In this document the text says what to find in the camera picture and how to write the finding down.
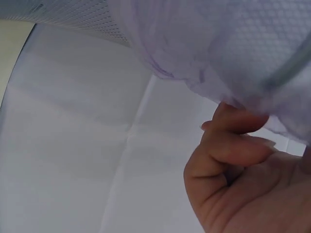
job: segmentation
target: white mesh fabric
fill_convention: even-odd
[[[1,0],[0,18],[77,29],[127,45],[107,0]]]

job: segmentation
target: hand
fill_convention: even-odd
[[[245,135],[267,119],[221,103],[203,124],[184,179],[205,232],[311,233],[311,153],[296,157]]]

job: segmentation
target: white paper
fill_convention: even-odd
[[[0,111],[1,233],[202,232],[183,169],[217,105],[150,77],[129,48],[35,29]]]

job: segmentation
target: white surface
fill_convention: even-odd
[[[35,30],[0,113],[1,233],[202,232],[182,174],[216,104],[150,77],[128,48]]]

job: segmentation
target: white backdrop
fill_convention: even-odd
[[[0,232],[201,233],[183,168],[215,108],[129,48],[37,26],[0,112]]]

